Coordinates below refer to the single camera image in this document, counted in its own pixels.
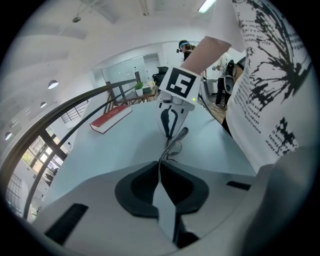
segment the white table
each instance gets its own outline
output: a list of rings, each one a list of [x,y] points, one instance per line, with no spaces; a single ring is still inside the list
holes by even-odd
[[[158,127],[156,106],[157,101],[132,105],[132,112],[105,134],[89,126],[100,113],[83,124],[77,132],[72,151],[48,190],[43,206],[91,177],[157,161],[167,139]],[[182,151],[173,159],[215,172],[256,175],[235,141],[200,105],[189,112],[183,126],[188,127],[189,133],[181,142]]]

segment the red book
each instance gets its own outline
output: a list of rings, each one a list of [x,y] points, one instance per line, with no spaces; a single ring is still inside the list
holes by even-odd
[[[98,119],[94,120],[92,123],[90,123],[90,126],[95,131],[104,134],[131,111],[132,110],[130,106],[117,106],[100,116]]]

